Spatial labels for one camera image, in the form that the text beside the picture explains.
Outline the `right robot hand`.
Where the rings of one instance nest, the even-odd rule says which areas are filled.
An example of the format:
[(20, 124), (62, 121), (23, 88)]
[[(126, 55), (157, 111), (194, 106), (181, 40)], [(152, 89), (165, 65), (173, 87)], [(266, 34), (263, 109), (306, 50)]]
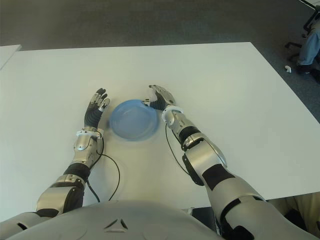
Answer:
[(152, 90), (152, 95), (141, 101), (145, 106), (164, 111), (167, 107), (176, 105), (173, 95), (164, 87), (155, 84), (148, 87)]

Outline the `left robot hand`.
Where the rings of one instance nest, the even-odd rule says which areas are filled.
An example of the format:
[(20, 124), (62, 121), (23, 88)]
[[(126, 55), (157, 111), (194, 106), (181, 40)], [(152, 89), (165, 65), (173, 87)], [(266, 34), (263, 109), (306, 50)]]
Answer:
[(107, 90), (98, 89), (89, 101), (88, 107), (84, 115), (84, 126), (98, 128), (102, 114), (110, 104)]

